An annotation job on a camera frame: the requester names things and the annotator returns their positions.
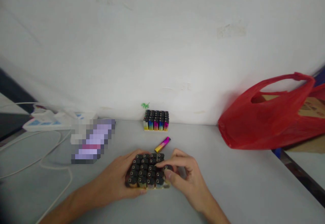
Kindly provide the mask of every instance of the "finger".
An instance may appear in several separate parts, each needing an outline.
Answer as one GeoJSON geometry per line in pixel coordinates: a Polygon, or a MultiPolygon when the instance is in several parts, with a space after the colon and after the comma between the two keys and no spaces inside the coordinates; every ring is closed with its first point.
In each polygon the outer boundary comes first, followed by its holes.
{"type": "Polygon", "coordinates": [[[123,192],[123,199],[134,199],[147,193],[143,188],[126,188],[123,192]]]}
{"type": "Polygon", "coordinates": [[[166,179],[168,179],[170,181],[170,183],[175,188],[180,190],[183,194],[186,195],[189,192],[190,184],[186,180],[184,180],[179,175],[177,175],[176,173],[174,173],[173,171],[168,170],[168,169],[164,170],[164,174],[165,174],[166,179]]]}
{"type": "Polygon", "coordinates": [[[196,161],[192,157],[173,157],[169,160],[162,161],[156,164],[156,167],[162,168],[165,165],[183,166],[186,170],[192,171],[195,167],[196,161]]]}
{"type": "Polygon", "coordinates": [[[173,153],[172,153],[172,157],[173,156],[182,156],[182,157],[186,157],[186,156],[189,156],[187,153],[175,148],[173,153]]]}

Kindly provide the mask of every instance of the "table surface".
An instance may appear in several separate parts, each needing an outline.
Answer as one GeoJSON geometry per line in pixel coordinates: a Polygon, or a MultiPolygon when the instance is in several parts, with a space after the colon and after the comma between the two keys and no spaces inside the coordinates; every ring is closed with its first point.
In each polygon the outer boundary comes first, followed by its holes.
{"type": "Polygon", "coordinates": [[[291,151],[286,154],[325,190],[325,154],[291,151]]]}
{"type": "MultiPolygon", "coordinates": [[[[143,131],[143,123],[117,121],[111,146],[90,165],[71,165],[69,138],[45,164],[69,166],[73,182],[59,202],[95,178],[114,158],[134,149],[150,152],[165,138],[168,159],[175,147],[195,157],[212,195],[231,223],[325,223],[325,210],[270,151],[228,148],[215,126],[170,124],[169,131],[143,131]]],[[[58,135],[44,132],[1,152],[0,175],[9,174],[43,156],[58,135]]],[[[38,164],[2,180],[0,194],[12,223],[34,223],[69,182],[66,170],[38,164]]],[[[144,196],[92,210],[74,223],[205,223],[176,189],[149,190],[144,196]]]]}

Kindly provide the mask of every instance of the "hand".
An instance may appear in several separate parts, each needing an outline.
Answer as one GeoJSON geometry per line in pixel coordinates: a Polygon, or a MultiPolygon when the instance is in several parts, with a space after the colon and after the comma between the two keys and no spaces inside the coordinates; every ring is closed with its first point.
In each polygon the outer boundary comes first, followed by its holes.
{"type": "Polygon", "coordinates": [[[174,171],[179,166],[185,168],[186,179],[168,169],[164,170],[165,177],[185,195],[196,211],[203,213],[210,223],[229,223],[205,184],[199,166],[192,156],[179,149],[174,149],[171,159],[156,164],[156,167],[165,165],[172,165],[174,171]]]}
{"type": "Polygon", "coordinates": [[[149,153],[140,149],[116,158],[98,177],[79,189],[92,202],[92,208],[102,207],[121,199],[136,198],[146,193],[142,188],[128,188],[125,177],[137,154],[149,153]]]}
{"type": "Polygon", "coordinates": [[[116,158],[98,177],[71,193],[60,205],[45,216],[40,224],[71,223],[93,208],[145,194],[145,189],[127,188],[125,177],[135,156],[147,153],[149,152],[138,149],[116,158]]]}

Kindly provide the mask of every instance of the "power cord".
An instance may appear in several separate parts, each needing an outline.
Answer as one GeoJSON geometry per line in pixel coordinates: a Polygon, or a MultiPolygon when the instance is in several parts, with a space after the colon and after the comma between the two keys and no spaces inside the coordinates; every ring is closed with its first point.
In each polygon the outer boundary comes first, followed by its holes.
{"type": "MultiPolygon", "coordinates": [[[[44,104],[44,103],[35,103],[35,102],[21,102],[21,103],[14,103],[16,105],[19,105],[19,104],[33,104],[34,105],[34,108],[35,108],[35,105],[43,105],[43,106],[51,106],[51,107],[55,107],[55,108],[59,108],[61,109],[63,112],[65,112],[67,115],[69,115],[71,118],[73,118],[67,111],[65,111],[64,109],[58,107],[58,106],[55,106],[55,105],[50,105],[50,104],[44,104]]],[[[3,106],[0,106],[0,108],[3,108],[3,107],[7,107],[7,106],[10,106],[10,105],[13,105],[13,104],[7,104],[7,105],[3,105],[3,106]]],[[[17,143],[17,142],[20,142],[21,140],[24,140],[26,138],[29,138],[31,136],[34,136],[36,134],[40,134],[40,133],[44,133],[44,132],[49,132],[49,131],[39,131],[39,132],[36,132],[34,134],[31,134],[31,135],[27,135],[25,137],[22,137],[20,138],[19,140],[16,140],[16,141],[13,141],[13,142],[10,142],[8,143],[7,145],[3,146],[0,148],[0,152],[3,151],[4,149],[12,146],[13,144],[17,143]]],[[[72,180],[73,180],[73,175],[72,175],[72,172],[70,170],[69,167],[51,167],[51,166],[46,166],[44,165],[42,162],[44,160],[44,158],[46,156],[48,156],[54,149],[56,149],[62,142],[64,142],[67,137],[71,134],[71,130],[67,133],[67,135],[61,140],[61,133],[58,132],[58,131],[54,131],[56,133],[59,134],[59,139],[58,139],[58,142],[55,144],[55,146],[49,151],[46,153],[46,155],[44,155],[42,158],[30,163],[28,166],[25,166],[24,168],[18,170],[18,171],[15,171],[11,174],[8,174],[6,176],[3,176],[3,177],[0,177],[0,179],[3,179],[3,178],[6,178],[6,177],[9,177],[9,176],[12,176],[12,175],[15,175],[23,170],[25,170],[26,168],[32,166],[33,164],[37,163],[37,162],[40,162],[40,167],[44,168],[44,169],[50,169],[50,170],[68,170],[69,172],[69,176],[70,176],[70,181],[68,183],[68,185],[63,189],[63,191],[59,194],[59,196],[53,201],[53,203],[49,206],[49,208],[43,213],[43,215],[39,218],[39,220],[36,222],[36,224],[39,224],[41,222],[41,220],[47,215],[47,213],[52,209],[52,207],[55,205],[55,203],[60,199],[60,197],[63,195],[63,193],[68,189],[68,187],[70,186],[72,180]]]]}
{"type": "Polygon", "coordinates": [[[0,109],[3,108],[3,107],[12,106],[14,104],[15,105],[20,105],[20,104],[33,104],[34,109],[36,109],[35,105],[50,106],[50,107],[54,107],[54,108],[60,109],[65,114],[67,114],[68,116],[70,116],[71,118],[76,119],[75,117],[71,116],[69,112],[67,112],[65,109],[63,109],[60,106],[51,105],[51,104],[44,104],[44,103],[38,103],[38,102],[19,102],[19,103],[6,104],[6,105],[3,105],[3,106],[0,106],[0,109]]]}
{"type": "MultiPolygon", "coordinates": [[[[13,142],[13,143],[9,143],[9,145],[6,145],[6,146],[2,147],[2,148],[0,149],[0,151],[3,151],[4,149],[6,149],[6,148],[12,146],[13,144],[15,144],[15,143],[17,143],[17,142],[20,142],[20,141],[23,140],[23,139],[26,139],[26,138],[29,138],[29,137],[34,136],[34,135],[36,135],[36,134],[44,133],[44,132],[49,132],[49,131],[41,131],[41,132],[37,132],[37,133],[31,134],[31,135],[28,135],[28,136],[26,136],[26,137],[22,137],[22,138],[20,138],[19,140],[16,140],[15,142],[13,142]]],[[[70,184],[71,184],[71,182],[72,182],[72,180],[73,180],[73,175],[72,175],[72,172],[71,172],[71,170],[70,170],[69,167],[52,167],[52,166],[46,166],[46,165],[44,165],[44,164],[42,163],[43,160],[44,160],[44,158],[45,158],[46,156],[48,156],[48,155],[49,155],[49,154],[50,154],[50,153],[51,153],[55,148],[57,148],[57,147],[58,147],[62,142],[64,142],[64,141],[67,139],[68,136],[70,136],[71,130],[66,134],[66,136],[65,136],[62,140],[61,140],[61,136],[62,136],[61,133],[59,133],[58,131],[54,131],[54,132],[56,132],[56,133],[58,133],[58,134],[60,135],[59,140],[58,140],[58,142],[55,144],[55,146],[54,146],[50,151],[48,151],[48,152],[46,153],[46,155],[44,155],[42,158],[40,158],[40,159],[34,161],[33,163],[29,164],[28,166],[25,166],[24,168],[22,168],[22,169],[20,169],[20,170],[18,170],[18,171],[15,171],[15,172],[13,172],[13,173],[11,173],[11,174],[8,174],[8,175],[6,175],[6,176],[0,177],[0,179],[3,179],[3,178],[6,178],[6,177],[9,177],[9,176],[12,176],[12,175],[14,175],[14,174],[17,174],[17,173],[23,171],[24,169],[26,169],[26,168],[32,166],[33,164],[37,163],[38,161],[40,162],[40,163],[39,163],[39,164],[40,164],[40,167],[42,167],[42,168],[44,168],[44,169],[50,169],[50,170],[68,170],[68,172],[69,172],[69,176],[70,176],[70,181],[69,181],[68,185],[63,189],[63,191],[58,195],[58,197],[53,201],[53,203],[52,203],[52,204],[48,207],[48,209],[43,213],[43,215],[39,218],[39,220],[36,222],[36,224],[39,224],[39,223],[41,222],[41,220],[42,220],[42,219],[47,215],[47,213],[52,209],[52,207],[53,207],[53,206],[56,204],[56,202],[60,199],[60,197],[63,195],[63,193],[68,189],[68,187],[70,186],[70,184]]]]}

